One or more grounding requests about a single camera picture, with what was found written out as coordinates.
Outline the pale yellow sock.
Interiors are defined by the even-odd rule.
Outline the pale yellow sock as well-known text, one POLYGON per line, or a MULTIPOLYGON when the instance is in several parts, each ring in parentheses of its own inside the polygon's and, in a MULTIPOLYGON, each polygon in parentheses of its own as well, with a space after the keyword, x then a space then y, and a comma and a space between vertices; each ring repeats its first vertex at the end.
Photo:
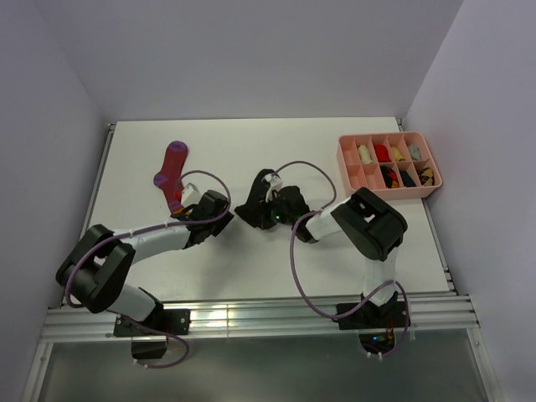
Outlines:
POLYGON ((362 164, 371 164, 374 162, 367 146, 360 145, 358 147, 358 154, 362 164))

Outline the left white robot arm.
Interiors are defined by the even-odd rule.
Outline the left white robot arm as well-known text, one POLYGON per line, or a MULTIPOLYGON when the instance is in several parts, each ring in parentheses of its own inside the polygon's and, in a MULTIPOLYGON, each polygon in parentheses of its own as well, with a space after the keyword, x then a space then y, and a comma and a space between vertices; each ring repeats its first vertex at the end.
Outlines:
POLYGON ((209 190, 170 222, 118 234, 102 224, 90 227, 56 272, 65 294, 90 312, 114 312, 133 319, 144 334, 163 324, 162 303, 126 284, 131 266, 169 251, 186 250, 217 236, 232 220, 229 199, 209 190))

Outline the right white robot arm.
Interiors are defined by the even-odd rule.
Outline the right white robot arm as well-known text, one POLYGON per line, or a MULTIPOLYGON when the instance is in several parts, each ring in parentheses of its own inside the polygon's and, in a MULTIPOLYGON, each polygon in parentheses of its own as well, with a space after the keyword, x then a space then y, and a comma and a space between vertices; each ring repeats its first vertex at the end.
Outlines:
POLYGON ((392 313, 395 262, 408 224, 405 218, 367 188, 360 188, 349 198, 321 212, 313 213, 296 186, 286 186, 266 203, 267 229, 285 224, 296 231, 296 237, 308 244, 337 233, 347 236, 364 257, 365 274, 363 319, 378 327, 392 313))

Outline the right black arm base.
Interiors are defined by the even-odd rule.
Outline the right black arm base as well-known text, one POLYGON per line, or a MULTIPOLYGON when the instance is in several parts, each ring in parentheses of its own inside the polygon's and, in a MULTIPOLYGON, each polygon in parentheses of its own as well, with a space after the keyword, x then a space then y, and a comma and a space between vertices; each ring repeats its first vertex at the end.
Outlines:
POLYGON ((404 301, 399 300, 399 293, 395 291, 381 307, 367 301, 353 315, 339 319, 337 323, 342 331, 374 329, 375 332, 359 334, 358 338, 366 353, 379 357, 395 348, 397 342, 395 330, 402 329, 403 333, 407 333, 411 320, 409 308, 404 301))

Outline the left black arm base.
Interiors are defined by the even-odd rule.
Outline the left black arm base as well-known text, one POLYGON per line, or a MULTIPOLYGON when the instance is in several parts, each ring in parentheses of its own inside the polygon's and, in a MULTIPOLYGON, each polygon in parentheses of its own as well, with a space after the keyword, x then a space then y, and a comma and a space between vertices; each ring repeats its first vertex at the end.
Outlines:
POLYGON ((188 335, 189 324, 188 309, 162 309, 152 313, 143 322, 120 315, 112 334, 115 338, 131 339, 134 363, 145 369, 169 369, 185 361, 189 355, 189 344, 183 339, 183 335, 188 335), (160 363, 171 342, 183 346, 182 354, 174 361, 160 363))

